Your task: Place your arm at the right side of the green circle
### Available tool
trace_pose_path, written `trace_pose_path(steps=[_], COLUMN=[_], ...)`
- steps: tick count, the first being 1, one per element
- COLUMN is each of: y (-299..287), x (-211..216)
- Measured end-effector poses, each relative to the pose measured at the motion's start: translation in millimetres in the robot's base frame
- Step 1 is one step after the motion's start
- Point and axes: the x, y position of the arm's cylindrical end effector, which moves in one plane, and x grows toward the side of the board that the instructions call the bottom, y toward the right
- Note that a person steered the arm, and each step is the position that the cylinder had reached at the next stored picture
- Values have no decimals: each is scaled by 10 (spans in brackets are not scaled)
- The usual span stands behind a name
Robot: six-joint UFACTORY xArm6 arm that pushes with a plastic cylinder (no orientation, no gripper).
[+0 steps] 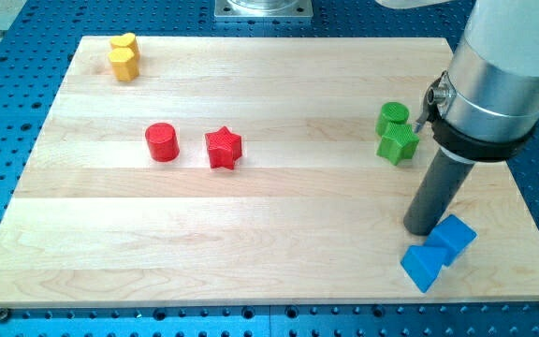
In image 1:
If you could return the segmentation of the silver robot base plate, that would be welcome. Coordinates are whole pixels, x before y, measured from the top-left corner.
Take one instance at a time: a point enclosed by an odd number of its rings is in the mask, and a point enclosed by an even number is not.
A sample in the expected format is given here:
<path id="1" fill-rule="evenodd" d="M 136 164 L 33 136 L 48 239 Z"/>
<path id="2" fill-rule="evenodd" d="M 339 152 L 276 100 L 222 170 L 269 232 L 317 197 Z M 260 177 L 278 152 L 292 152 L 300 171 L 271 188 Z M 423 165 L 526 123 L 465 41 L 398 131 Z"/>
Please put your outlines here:
<path id="1" fill-rule="evenodd" d="M 215 0 L 216 19 L 311 18 L 311 0 Z"/>

